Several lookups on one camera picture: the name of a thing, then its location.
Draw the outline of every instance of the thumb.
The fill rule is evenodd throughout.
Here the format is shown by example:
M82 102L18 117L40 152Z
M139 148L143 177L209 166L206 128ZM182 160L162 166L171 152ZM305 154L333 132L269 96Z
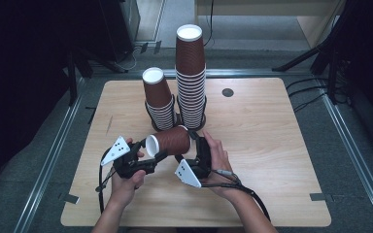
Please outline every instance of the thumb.
M140 187L144 184L144 177L146 175L147 173L144 170L139 170L132 176L131 180L136 187Z

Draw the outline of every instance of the hand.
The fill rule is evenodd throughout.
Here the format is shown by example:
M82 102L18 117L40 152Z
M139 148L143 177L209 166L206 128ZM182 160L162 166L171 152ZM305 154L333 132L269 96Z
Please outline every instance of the hand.
M126 143L132 143L132 139L127 139ZM144 156L139 151L137 155L139 157ZM145 175L146 172L143 170L136 172L130 179L121 179L117 173L112 175L111 197L104 212L93 227L93 233L118 232L123 210L134 198L135 190L144 183Z
M127 144L132 143L132 139L126 139ZM143 157L144 154L138 151L139 157ZM112 175L112 193L110 202L120 205L125 208L132 201L135 190L138 189L144 183L144 177L146 172L143 170L137 171L130 179L122 179L117 173Z
M211 150L211 169L212 170L225 170L232 172L231 164L228 160L228 152L223 150L222 142L220 140L214 140L208 131L203 130L205 139L208 142ZM203 183L231 183L231 180L220 176L212 172L207 179L202 180ZM237 189L224 188L224 187L211 187L218 196L223 197L227 200L232 198L232 196L238 191Z

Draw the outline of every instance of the cup rim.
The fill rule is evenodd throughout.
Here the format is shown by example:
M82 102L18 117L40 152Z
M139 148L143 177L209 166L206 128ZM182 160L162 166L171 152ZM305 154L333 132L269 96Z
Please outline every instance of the cup rim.
M171 112L164 112L164 113L150 113L153 117L168 117L171 116Z
M201 76L202 74L205 74L206 70L207 70L207 63L204 64L204 69L201 72L199 72L198 74L196 74L196 75L185 75L185 74L183 74L183 73L181 73L180 71L177 70L177 64L175 64L175 73L179 74L180 76L184 76L186 78L193 78L193 77Z
M178 77L176 77L177 79L177 84L180 85L181 87L191 87L191 86L195 86L195 85L202 85L202 84L205 84L205 80L206 80L206 76L200 78L199 80L189 80L189 81L184 81L183 79L179 79Z
M201 122L196 123L196 124L194 124L194 123L192 123L192 124L187 124L187 125L186 125L186 128L197 128L197 127L199 127L200 125L201 125Z
M155 118L154 121L155 123L169 123L172 122L172 116L159 116L158 118Z
M199 113L199 112L203 112L203 107L204 105L199 105L199 106L196 106L196 107L192 107L192 108L189 108L189 107L186 107L186 106L181 106L182 108L182 111L183 111L183 115L185 112L194 112L194 113Z
M185 42L194 42L202 37L202 29L195 24L185 24L177 29L177 37Z
M186 133L187 133L187 128L185 126L183 126L183 125L177 125L177 126L183 127L185 129ZM186 153L189 153L190 148L192 147L192 139L190 138L189 134L187 136L189 137L189 149L187 150Z
M165 109L153 109L150 106L147 107L150 112L153 113L166 113L170 112L172 108L165 108Z
M145 140L145 148L151 157L155 157L155 155L159 152L159 143L153 134L147 136L147 139Z
M187 102L190 102L190 101L194 101L196 99L202 99L204 98L205 96L205 88L200 90L200 91L196 91L196 92L188 92L188 91L179 91L178 90L178 97L182 98L183 101L187 101Z
M169 101L169 103L163 107L153 107L148 103L147 100L145 100L145 102L147 103L148 109L152 109L153 111L163 111L171 108L172 104L174 103L174 96L171 96L171 101Z
M188 94L200 94L201 92L205 93L205 84L203 83L201 86L198 86L196 88L191 88L191 87L194 87L194 86L181 86L181 85L178 85L178 94L181 92L183 93L184 95L188 95Z
M163 70L158 67L151 67L142 73L142 80L147 84L157 84L164 78Z
M199 120L200 118L202 118L202 115L203 115L203 113L202 113L202 114L199 114L199 115L196 115L196 116L184 116L184 117L183 117L183 120L186 119L186 121L197 121L197 120Z
M204 102L204 98L196 98L193 100L180 99L181 107L188 108L189 110L202 107L202 105L204 104L203 102Z
M205 94L203 95L200 95L200 96L196 96L196 97L190 97L190 98L185 98L184 96L181 96L181 95L178 95L178 100L180 102L181 105L183 104L199 104L199 103L204 103L205 102Z
M155 125L160 130L168 130L168 129L174 127L173 123L162 123L162 124L156 123Z

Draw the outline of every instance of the table surface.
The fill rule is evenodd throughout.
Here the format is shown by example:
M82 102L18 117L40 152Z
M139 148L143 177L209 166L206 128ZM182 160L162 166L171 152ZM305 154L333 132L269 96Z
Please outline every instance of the table surface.
M177 94L175 80L168 80ZM230 88L233 96L224 97ZM230 163L243 185L264 202L275 226L327 226L331 222L284 83L278 78L208 79L204 129L228 151ZM98 169L100 158L118 136L140 141L155 133L145 110L142 81L111 81L99 100L70 194L77 204L65 203L61 222L91 226L100 216ZM185 158L194 158L195 145ZM145 178L125 209L122 226L241 226L232 206L208 188L181 183L172 156L161 161ZM104 167L105 178L111 164ZM104 191L109 199L110 184Z

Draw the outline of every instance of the person's right hand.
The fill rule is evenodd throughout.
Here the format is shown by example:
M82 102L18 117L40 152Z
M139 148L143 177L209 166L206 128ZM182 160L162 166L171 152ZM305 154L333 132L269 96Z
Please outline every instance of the person's right hand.
M211 150L211 169L212 170L224 170L224 171L232 171L231 164L228 160L228 152L226 150L223 150L222 142L220 140L214 140L211 135L208 133L208 131L203 130L205 139L208 142L208 145L210 146ZM231 180L220 176L214 172L211 172L211 174L208 176L207 179L202 180L203 183L231 183ZM235 195L235 193L239 190L234 188L225 188L225 187L211 187L212 191L214 191L218 196L223 197L227 200L230 200L230 198Z

